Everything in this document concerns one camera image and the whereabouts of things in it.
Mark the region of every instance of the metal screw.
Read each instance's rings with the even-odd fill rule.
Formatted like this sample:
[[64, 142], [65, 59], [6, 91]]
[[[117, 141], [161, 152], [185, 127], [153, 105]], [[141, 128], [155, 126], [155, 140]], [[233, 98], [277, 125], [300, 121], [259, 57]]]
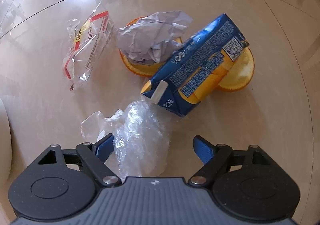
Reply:
[[207, 181], [207, 179], [203, 176], [194, 176], [190, 179], [190, 181], [194, 184], [204, 184]]
[[113, 184], [119, 181], [118, 177], [114, 176], [114, 175], [108, 175], [105, 176], [102, 181], [106, 184]]

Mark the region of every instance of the crumpled plastic bag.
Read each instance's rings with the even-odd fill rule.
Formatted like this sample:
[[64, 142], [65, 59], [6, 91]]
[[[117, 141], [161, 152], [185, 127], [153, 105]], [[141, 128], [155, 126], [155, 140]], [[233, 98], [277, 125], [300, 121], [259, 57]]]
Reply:
[[116, 44], [136, 64], [167, 61], [172, 52], [181, 48], [174, 39], [185, 33], [192, 18], [183, 11], [156, 12], [136, 24], [116, 31]]
[[122, 181], [127, 176], [158, 176], [166, 167], [170, 118], [170, 112], [142, 97], [110, 118], [93, 113], [81, 123], [81, 134], [92, 143], [113, 134], [114, 152], [105, 164]]
[[70, 82], [70, 90], [81, 86], [91, 75], [93, 66], [106, 50], [115, 50], [115, 29], [109, 12], [103, 6], [92, 11], [81, 26], [80, 20], [67, 22], [69, 50], [63, 59], [62, 71]]

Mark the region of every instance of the white object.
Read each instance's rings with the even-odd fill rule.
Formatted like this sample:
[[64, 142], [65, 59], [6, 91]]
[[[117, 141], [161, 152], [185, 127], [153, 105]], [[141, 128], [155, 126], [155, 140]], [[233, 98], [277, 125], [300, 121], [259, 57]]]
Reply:
[[116, 31], [118, 48], [133, 63], [148, 64], [167, 61], [181, 48], [174, 39], [181, 37], [192, 18], [181, 10], [156, 12], [136, 24]]
[[0, 185], [4, 184], [11, 169], [11, 134], [7, 112], [0, 99]]
[[167, 87], [168, 87], [168, 83], [164, 80], [161, 80], [160, 83], [158, 84], [155, 92], [151, 96], [150, 100], [154, 104], [158, 104], [160, 99], [162, 98], [162, 95], [164, 94], [165, 90], [167, 89]]
[[110, 118], [104, 118], [101, 112], [93, 113], [81, 123], [81, 134], [92, 143], [113, 134], [115, 151], [105, 164], [122, 181], [127, 176], [158, 176], [166, 167], [170, 115], [143, 98], [130, 103], [125, 111], [117, 110]]

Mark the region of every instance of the blue carton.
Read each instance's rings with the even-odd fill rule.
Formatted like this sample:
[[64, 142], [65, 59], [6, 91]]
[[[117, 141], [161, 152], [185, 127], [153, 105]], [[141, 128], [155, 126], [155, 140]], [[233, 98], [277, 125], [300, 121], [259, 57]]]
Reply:
[[222, 14], [183, 43], [141, 93], [185, 116], [216, 88], [248, 45], [233, 21]]

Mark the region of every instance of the orange slice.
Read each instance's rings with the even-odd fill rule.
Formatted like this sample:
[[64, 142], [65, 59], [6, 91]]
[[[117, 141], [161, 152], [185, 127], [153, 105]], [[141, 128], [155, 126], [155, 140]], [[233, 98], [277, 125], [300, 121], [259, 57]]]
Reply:
[[251, 81], [254, 72], [254, 59], [251, 50], [245, 47], [230, 71], [221, 80], [217, 90], [234, 92], [243, 89]]
[[[138, 17], [132, 21], [130, 21], [127, 26], [135, 24], [138, 19], [140, 18], [145, 18], [145, 17]], [[181, 38], [177, 38], [175, 39], [176, 42], [182, 43]], [[134, 74], [140, 75], [140, 76], [144, 76], [144, 77], [149, 77], [151, 78], [157, 71], [158, 69], [165, 64], [165, 62], [163, 63], [154, 63], [153, 65], [146, 65], [146, 64], [134, 64], [131, 63], [128, 58], [119, 50], [121, 59], [124, 63], [124, 65]]]

